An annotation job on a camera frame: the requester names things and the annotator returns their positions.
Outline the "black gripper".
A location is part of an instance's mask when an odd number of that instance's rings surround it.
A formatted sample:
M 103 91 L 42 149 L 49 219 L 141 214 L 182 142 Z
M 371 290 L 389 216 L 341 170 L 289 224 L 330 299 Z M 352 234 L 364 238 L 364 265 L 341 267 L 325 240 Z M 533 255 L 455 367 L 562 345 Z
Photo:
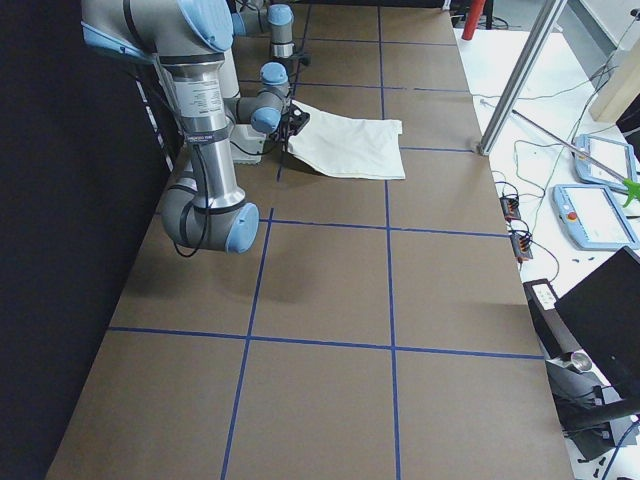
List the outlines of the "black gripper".
M 289 152 L 288 152 L 288 140 L 292 136 L 296 136 L 302 130 L 293 130 L 290 127 L 289 123 L 289 112 L 287 112 L 282 118 L 281 121 L 274 133 L 269 135 L 269 139 L 273 142 L 282 143 L 281 145 L 281 153 L 279 157 L 279 162 L 281 165 L 287 165 L 289 161 Z

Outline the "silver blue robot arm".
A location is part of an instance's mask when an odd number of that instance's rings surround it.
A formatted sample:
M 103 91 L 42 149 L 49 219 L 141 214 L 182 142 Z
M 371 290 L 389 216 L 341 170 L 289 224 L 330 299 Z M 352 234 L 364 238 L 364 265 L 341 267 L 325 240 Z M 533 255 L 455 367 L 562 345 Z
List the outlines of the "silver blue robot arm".
M 253 244 L 259 211 L 238 186 L 234 160 L 253 133 L 284 144 L 308 114 L 291 102 L 290 69 L 299 59 L 294 15 L 285 3 L 261 1 L 84 1 L 85 43 L 117 59 L 160 68 L 164 90 L 191 158 L 171 185 L 162 222 L 176 249 L 243 253 Z M 270 35 L 262 87 L 242 97 L 232 55 L 237 36 Z
M 271 57 L 291 59 L 295 53 L 293 39 L 294 13 L 288 4 L 270 1 L 234 1 L 231 13 L 235 36 L 268 34 Z

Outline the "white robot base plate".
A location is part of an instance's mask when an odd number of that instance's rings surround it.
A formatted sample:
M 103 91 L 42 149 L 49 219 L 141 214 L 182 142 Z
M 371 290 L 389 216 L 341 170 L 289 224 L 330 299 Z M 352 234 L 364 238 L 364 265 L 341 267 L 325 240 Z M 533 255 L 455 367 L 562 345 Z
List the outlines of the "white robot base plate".
M 255 165 L 261 162 L 266 135 L 250 125 L 237 124 L 230 134 L 232 159 L 235 164 Z

